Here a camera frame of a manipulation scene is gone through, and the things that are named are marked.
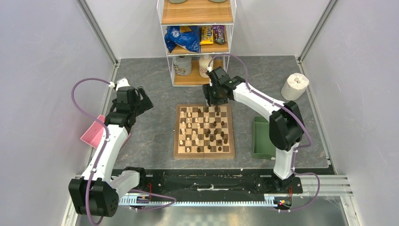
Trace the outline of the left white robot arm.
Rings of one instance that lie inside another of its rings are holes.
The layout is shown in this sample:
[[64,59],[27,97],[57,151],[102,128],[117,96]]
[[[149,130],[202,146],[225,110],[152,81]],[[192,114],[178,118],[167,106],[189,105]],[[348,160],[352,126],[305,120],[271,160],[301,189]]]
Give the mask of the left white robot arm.
[[79,179],[68,189],[78,214],[112,217],[119,200],[131,189],[143,192],[148,185],[144,168],[126,167],[115,179],[112,171],[120,149],[127,140],[136,117],[153,108],[143,87],[125,86],[116,92],[103,124],[100,146]]

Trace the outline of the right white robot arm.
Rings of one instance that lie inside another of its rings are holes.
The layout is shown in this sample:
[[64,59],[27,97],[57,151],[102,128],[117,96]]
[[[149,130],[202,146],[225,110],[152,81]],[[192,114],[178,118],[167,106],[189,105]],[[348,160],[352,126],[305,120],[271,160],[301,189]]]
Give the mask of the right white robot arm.
[[304,134],[303,119],[294,101],[276,100],[251,86],[245,79],[231,78],[222,67],[208,67],[209,83],[203,85],[208,106],[219,106],[233,100],[262,115],[269,123],[269,139],[276,148],[276,160],[271,175],[271,186],[278,192],[290,188],[294,179],[293,153]]

